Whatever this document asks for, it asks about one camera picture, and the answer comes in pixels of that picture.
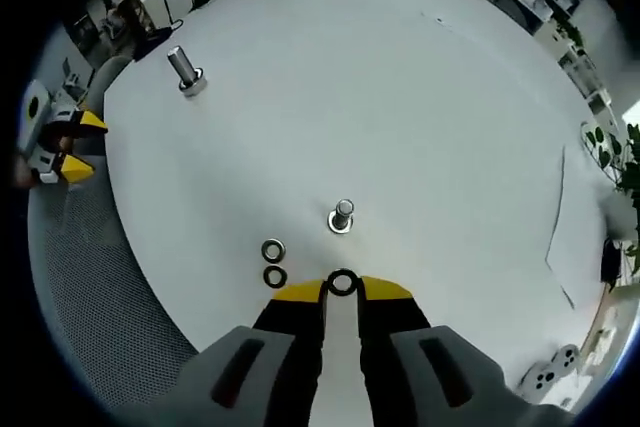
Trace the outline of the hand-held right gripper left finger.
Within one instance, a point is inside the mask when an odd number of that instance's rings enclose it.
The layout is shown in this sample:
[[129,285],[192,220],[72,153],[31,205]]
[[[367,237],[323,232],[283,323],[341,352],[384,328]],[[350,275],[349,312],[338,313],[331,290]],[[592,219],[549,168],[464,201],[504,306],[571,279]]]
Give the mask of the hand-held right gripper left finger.
[[322,369],[327,283],[278,290],[255,323],[190,359],[152,426],[305,426]]

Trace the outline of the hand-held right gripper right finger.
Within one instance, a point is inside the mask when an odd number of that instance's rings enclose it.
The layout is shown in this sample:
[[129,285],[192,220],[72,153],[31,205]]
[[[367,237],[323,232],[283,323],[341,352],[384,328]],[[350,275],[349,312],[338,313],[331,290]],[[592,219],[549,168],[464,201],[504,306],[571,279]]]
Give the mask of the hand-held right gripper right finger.
[[358,280],[360,368],[376,426],[569,426],[559,407],[512,392],[500,366],[446,326],[431,326],[410,291]]

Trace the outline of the person's left hand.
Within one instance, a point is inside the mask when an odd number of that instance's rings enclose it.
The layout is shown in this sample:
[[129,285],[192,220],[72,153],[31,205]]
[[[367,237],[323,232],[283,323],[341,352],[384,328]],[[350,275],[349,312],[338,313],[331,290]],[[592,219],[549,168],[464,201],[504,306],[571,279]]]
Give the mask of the person's left hand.
[[30,189],[36,184],[36,178],[27,161],[20,153],[13,157],[12,186],[19,189]]

